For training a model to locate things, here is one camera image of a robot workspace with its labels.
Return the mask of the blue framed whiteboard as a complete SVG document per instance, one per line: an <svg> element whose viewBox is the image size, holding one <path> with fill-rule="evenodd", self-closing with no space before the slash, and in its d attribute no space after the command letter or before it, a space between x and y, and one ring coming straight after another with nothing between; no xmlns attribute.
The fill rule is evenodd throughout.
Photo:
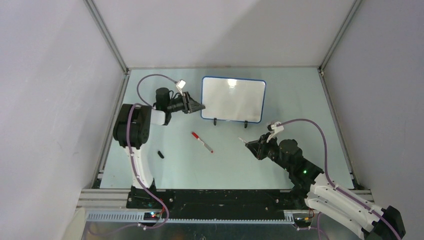
<svg viewBox="0 0 424 240"><path fill-rule="evenodd" d="M267 83L260 79L204 76L200 116L205 120L258 124L262 121Z"/></svg>

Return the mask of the black marker cap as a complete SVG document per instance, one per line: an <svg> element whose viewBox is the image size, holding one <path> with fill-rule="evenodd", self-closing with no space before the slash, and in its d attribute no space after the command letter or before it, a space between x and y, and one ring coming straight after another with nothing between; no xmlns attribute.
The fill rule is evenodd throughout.
<svg viewBox="0 0 424 240"><path fill-rule="evenodd" d="M158 152L157 152L157 154L159 155L159 157L160 157L161 159L164 159L164 158L165 158L165 156L162 154L162 152L161 152L161 151L158 151Z"/></svg>

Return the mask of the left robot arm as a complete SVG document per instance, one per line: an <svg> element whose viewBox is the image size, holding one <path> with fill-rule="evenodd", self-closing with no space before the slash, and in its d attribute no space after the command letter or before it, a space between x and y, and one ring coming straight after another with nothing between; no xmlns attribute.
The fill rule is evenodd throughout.
<svg viewBox="0 0 424 240"><path fill-rule="evenodd" d="M149 139L151 125L167 126L172 113L192 114L206 108L187 91L171 96L171 90L166 87L156 90L155 100L153 106L123 104L112 131L114 140L124 148L130 160L132 185L137 189L149 189L154 183L149 161L143 156L143 145Z"/></svg>

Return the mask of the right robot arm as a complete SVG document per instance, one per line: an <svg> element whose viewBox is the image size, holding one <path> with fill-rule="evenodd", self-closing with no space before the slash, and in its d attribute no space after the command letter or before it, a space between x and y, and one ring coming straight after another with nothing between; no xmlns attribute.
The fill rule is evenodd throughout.
<svg viewBox="0 0 424 240"><path fill-rule="evenodd" d="M383 208L346 189L303 156L294 139L277 142L263 134L258 140L245 142L258 160L269 158L288 172L293 183L291 204L332 218L361 240L401 240L406 235L401 213L393 206Z"/></svg>

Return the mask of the red whiteboard marker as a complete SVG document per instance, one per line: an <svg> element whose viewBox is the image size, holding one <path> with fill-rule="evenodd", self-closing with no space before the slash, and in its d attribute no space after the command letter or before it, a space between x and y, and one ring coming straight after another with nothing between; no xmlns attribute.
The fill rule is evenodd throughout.
<svg viewBox="0 0 424 240"><path fill-rule="evenodd" d="M192 136L197 139L211 154L214 153L214 150L206 144L194 131L191 132Z"/></svg>

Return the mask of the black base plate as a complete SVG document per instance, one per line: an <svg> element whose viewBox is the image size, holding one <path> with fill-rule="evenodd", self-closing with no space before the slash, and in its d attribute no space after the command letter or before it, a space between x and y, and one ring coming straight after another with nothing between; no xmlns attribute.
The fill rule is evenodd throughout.
<svg viewBox="0 0 424 240"><path fill-rule="evenodd" d="M305 201L279 189L162 189L132 187L126 208L159 210L172 220L283 220L289 210L307 211Z"/></svg>

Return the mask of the aluminium frame rail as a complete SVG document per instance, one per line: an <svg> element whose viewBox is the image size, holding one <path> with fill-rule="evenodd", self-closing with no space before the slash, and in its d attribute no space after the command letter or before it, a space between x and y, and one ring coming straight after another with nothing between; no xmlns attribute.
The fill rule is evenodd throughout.
<svg viewBox="0 0 424 240"><path fill-rule="evenodd" d="M77 202L91 220L168 223L290 223L308 210L361 227L377 221L372 195L355 190L352 197L330 187L318 193L300 190L85 189Z"/></svg>

